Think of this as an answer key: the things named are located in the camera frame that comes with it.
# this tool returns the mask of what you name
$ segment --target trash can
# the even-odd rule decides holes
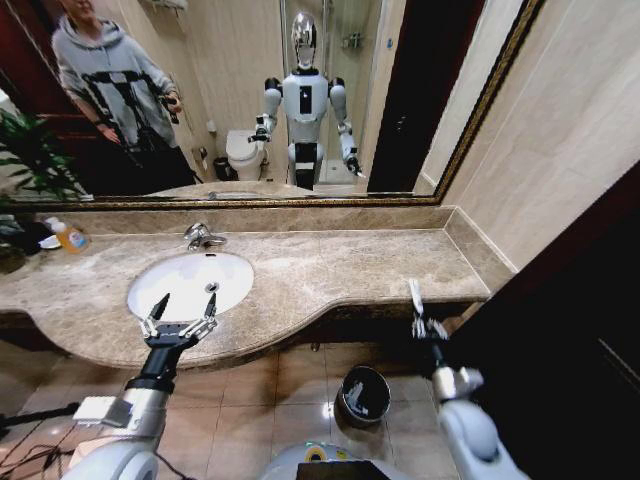
[[[366,428],[378,423],[389,410],[391,393],[384,377],[366,365],[353,367],[342,381],[336,405],[351,426]]]
[[[213,169],[216,171],[216,177],[218,180],[228,182],[230,180],[237,180],[238,173],[229,164],[227,157],[218,157],[213,161]]]

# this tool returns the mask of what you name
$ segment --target toilet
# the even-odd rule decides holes
[[[253,130],[229,130],[227,133],[227,157],[238,172],[238,180],[260,180],[260,166],[264,158],[264,142],[251,142]]]

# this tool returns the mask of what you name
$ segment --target man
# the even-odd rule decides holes
[[[102,135],[127,152],[135,168],[119,178],[133,184],[130,193],[194,184],[161,104],[172,114],[182,111],[174,83],[120,26],[98,18],[91,0],[60,2],[66,15],[52,38],[60,83]]]

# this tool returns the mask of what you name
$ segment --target sink drain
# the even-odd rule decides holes
[[[220,284],[218,282],[207,283],[207,286],[204,287],[204,291],[207,293],[217,292],[220,288]]]

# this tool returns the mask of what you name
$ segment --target orange bottle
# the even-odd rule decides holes
[[[60,245],[68,252],[80,253],[89,246],[89,237],[77,228],[67,226],[56,217],[48,218],[47,223],[51,225]]]

